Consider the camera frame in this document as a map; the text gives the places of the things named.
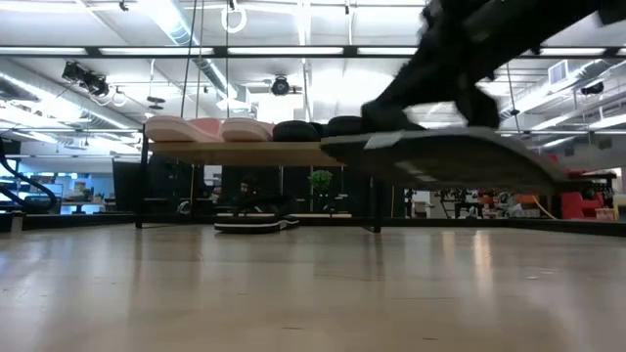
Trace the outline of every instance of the wooden board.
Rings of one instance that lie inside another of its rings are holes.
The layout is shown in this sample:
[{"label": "wooden board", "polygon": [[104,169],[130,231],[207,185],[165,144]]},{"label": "wooden board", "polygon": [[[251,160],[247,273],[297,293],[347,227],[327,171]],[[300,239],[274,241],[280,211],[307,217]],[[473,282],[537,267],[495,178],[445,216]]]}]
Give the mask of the wooden board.
[{"label": "wooden board", "polygon": [[317,142],[150,143],[150,151],[181,161],[224,166],[341,166]]}]

